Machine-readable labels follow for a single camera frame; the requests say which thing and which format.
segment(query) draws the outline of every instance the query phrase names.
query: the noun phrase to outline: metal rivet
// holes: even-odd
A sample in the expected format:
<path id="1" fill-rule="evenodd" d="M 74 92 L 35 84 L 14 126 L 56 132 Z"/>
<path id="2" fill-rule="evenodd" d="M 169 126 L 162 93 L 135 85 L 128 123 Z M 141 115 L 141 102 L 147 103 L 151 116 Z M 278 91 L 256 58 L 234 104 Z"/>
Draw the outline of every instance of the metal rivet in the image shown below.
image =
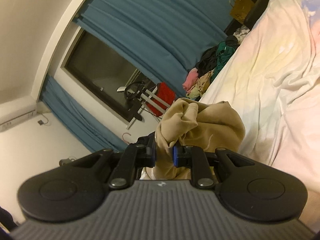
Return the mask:
<path id="1" fill-rule="evenodd" d="M 199 184 L 201 187 L 208 187 L 208 186 L 213 185 L 213 180 L 210 179 L 210 178 L 202 178 L 202 179 L 199 179 L 199 180 L 198 180 L 198 184 Z"/>
<path id="2" fill-rule="evenodd" d="M 122 187 L 127 183 L 124 178 L 115 178 L 111 181 L 111 185 L 114 187 Z"/>

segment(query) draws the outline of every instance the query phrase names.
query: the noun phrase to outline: black leather armrest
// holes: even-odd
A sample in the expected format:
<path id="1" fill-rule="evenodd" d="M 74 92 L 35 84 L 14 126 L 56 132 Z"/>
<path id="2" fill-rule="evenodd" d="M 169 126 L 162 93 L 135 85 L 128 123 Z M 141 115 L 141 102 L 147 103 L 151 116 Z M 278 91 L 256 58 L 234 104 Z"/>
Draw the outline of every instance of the black leather armrest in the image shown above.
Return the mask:
<path id="1" fill-rule="evenodd" d="M 244 19 L 244 25 L 250 30 L 253 28 L 254 24 L 261 17 L 265 9 L 267 8 L 269 0 L 257 0 L 254 6 L 251 8 L 250 12 Z"/>

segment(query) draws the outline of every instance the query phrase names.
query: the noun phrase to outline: curtain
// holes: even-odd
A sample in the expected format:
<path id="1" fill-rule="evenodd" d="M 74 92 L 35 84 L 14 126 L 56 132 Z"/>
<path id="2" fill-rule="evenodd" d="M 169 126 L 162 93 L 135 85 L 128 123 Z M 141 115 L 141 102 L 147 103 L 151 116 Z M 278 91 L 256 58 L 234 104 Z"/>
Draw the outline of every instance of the curtain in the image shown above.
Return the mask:
<path id="1" fill-rule="evenodd" d="M 87 0 L 74 19 L 178 96 L 202 53 L 225 40 L 230 0 Z"/>
<path id="2" fill-rule="evenodd" d="M 51 76 L 46 77 L 40 98 L 92 153 L 104 148 L 125 150 L 126 143 L 79 105 Z"/>

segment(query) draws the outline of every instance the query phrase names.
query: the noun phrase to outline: tie-dye blanket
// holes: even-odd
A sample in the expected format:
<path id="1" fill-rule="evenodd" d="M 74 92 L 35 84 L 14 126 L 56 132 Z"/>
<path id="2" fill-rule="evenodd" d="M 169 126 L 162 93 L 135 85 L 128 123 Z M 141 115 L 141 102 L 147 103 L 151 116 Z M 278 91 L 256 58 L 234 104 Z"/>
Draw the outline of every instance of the tie-dye blanket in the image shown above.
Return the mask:
<path id="1" fill-rule="evenodd" d="M 246 130 L 239 153 L 301 179 L 301 220 L 320 230 L 320 0 L 270 0 L 202 103 L 229 101 Z"/>

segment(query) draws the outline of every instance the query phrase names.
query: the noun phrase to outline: ceiling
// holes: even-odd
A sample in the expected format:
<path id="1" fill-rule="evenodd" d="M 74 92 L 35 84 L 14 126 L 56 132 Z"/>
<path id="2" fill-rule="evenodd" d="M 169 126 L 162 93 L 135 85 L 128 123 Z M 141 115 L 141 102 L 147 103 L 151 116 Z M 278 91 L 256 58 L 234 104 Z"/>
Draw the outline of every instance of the ceiling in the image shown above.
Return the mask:
<path id="1" fill-rule="evenodd" d="M 0 104 L 29 95 L 44 49 L 71 0 L 0 0 Z"/>

